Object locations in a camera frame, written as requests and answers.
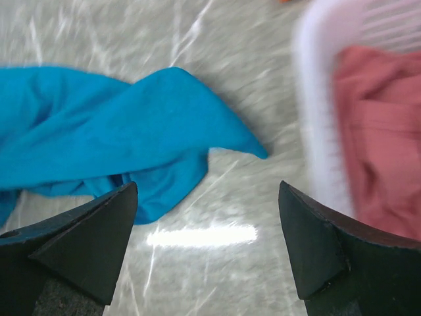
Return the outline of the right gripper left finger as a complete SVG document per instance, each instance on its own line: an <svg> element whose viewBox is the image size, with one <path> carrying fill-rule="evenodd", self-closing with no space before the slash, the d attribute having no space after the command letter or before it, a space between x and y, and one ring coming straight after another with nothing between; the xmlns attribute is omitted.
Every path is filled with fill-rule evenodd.
<svg viewBox="0 0 421 316"><path fill-rule="evenodd" d="M1 235L2 315L102 315L114 296L137 211L131 182Z"/></svg>

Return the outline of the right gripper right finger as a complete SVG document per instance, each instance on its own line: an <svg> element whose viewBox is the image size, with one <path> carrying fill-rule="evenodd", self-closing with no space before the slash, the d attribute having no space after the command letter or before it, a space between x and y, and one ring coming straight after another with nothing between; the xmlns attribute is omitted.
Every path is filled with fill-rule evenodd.
<svg viewBox="0 0 421 316"><path fill-rule="evenodd" d="M281 182L289 261L308 315L419 315L420 242L326 207Z"/></svg>

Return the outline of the blue t shirt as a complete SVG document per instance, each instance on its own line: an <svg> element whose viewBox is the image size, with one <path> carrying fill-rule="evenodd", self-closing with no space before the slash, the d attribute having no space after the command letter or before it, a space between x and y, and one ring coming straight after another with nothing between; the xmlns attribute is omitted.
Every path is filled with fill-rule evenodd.
<svg viewBox="0 0 421 316"><path fill-rule="evenodd" d="M173 209L212 148L268 157L243 121L183 69L130 84L70 68L1 70L1 221L23 190L99 197L134 182L136 224Z"/></svg>

